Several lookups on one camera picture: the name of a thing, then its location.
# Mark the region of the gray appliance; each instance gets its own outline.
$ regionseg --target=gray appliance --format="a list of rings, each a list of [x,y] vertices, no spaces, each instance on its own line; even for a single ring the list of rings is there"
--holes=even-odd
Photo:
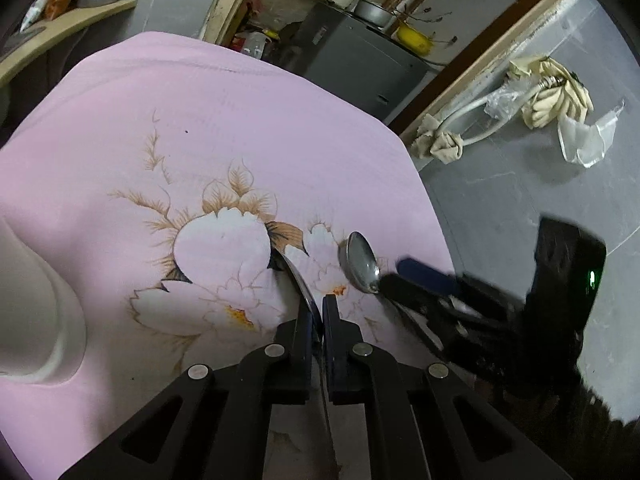
[[[325,4],[316,4],[267,60],[380,120],[430,70],[378,28]]]

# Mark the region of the printed flower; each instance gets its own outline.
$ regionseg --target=printed flower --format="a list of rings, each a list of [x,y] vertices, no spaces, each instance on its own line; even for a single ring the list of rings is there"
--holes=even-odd
[[[166,278],[135,291],[130,304],[141,325],[182,338],[182,369],[195,362],[236,364],[297,313],[299,298],[288,278],[267,267],[271,246],[302,247],[302,231],[273,221],[275,196],[253,183],[243,164],[233,164],[227,183],[205,187],[199,216],[172,215],[169,205],[140,193],[113,194],[155,211],[160,218],[149,227],[170,237],[172,250],[162,261]]]
[[[383,309],[374,295],[359,291],[342,272],[338,259],[340,242],[324,224],[316,224],[304,233],[304,247],[308,256],[292,246],[286,247],[285,254],[309,285],[318,308],[322,307],[325,295],[335,294],[340,316],[356,322],[363,335],[375,340],[373,331],[377,326],[372,322],[381,320]]]

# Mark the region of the metal pot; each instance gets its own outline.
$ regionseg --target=metal pot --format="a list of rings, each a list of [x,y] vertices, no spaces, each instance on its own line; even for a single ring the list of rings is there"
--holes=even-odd
[[[356,8],[353,9],[353,15],[376,27],[384,27],[393,16],[388,10],[365,0],[358,2]]]

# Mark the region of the tile floor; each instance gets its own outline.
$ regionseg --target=tile floor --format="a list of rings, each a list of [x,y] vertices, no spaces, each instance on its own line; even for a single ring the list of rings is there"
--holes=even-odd
[[[540,214],[578,222],[606,241],[579,365],[612,414],[629,420],[640,415],[640,67],[600,7],[552,55],[590,89],[596,111],[588,123],[625,99],[603,161],[588,170],[569,164],[555,123],[532,132],[517,119],[465,148],[461,160],[434,161],[420,176],[456,269],[521,296],[533,276]]]

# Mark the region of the wooden shelf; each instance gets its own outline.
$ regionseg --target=wooden shelf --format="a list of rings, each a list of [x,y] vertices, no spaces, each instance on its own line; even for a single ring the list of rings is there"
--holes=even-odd
[[[35,23],[31,28],[45,27],[41,33],[15,49],[0,62],[0,88],[31,61],[68,38],[78,30],[136,6],[136,0],[119,0],[113,4],[88,9],[73,9],[50,22]]]

